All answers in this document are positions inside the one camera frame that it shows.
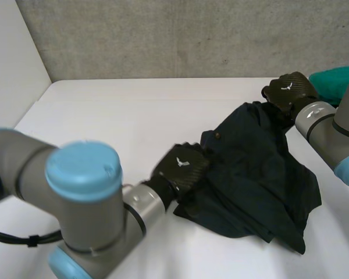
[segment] gray concrete wall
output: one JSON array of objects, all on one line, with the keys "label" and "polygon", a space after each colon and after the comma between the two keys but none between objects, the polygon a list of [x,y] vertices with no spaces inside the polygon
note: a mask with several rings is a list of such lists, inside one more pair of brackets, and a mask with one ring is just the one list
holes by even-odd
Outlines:
[{"label": "gray concrete wall", "polygon": [[17,0],[52,81],[349,65],[349,0]]}]

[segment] white wall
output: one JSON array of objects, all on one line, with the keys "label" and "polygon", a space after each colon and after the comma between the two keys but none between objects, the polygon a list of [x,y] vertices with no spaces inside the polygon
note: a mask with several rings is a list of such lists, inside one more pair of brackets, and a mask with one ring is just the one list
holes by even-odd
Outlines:
[{"label": "white wall", "polygon": [[0,0],[0,126],[14,127],[50,84],[15,0]]}]

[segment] white tabletop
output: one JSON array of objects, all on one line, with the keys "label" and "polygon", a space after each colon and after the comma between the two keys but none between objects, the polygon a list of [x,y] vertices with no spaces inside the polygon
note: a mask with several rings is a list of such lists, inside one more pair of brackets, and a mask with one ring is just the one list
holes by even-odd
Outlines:
[{"label": "white tabletop", "polygon": [[[55,145],[94,139],[112,145],[125,183],[148,178],[174,144],[200,140],[243,102],[263,101],[264,78],[62,81],[52,85],[17,129]],[[113,278],[349,278],[349,187],[337,179],[295,128],[296,159],[320,184],[323,205],[309,216],[301,256],[278,241],[225,238],[172,214],[175,205],[109,276]],[[56,230],[57,221],[15,198],[0,203],[0,230],[18,236]],[[54,279],[47,254],[0,244],[0,279]]]}]

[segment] black cable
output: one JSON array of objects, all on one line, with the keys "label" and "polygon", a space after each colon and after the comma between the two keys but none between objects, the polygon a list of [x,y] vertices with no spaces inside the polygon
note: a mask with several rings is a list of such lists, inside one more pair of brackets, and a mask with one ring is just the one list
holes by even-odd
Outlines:
[{"label": "black cable", "polygon": [[60,240],[62,240],[62,234],[59,230],[42,236],[32,235],[28,238],[15,237],[13,235],[0,232],[0,242],[15,245],[27,245],[28,247],[36,247],[39,244],[48,244]]}]

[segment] teal cloth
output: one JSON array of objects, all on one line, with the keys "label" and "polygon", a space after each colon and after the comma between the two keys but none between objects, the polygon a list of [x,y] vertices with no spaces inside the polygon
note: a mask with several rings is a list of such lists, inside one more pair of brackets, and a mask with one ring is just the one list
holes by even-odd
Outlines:
[{"label": "teal cloth", "polygon": [[339,105],[349,85],[349,67],[314,73],[309,77],[321,100]]}]

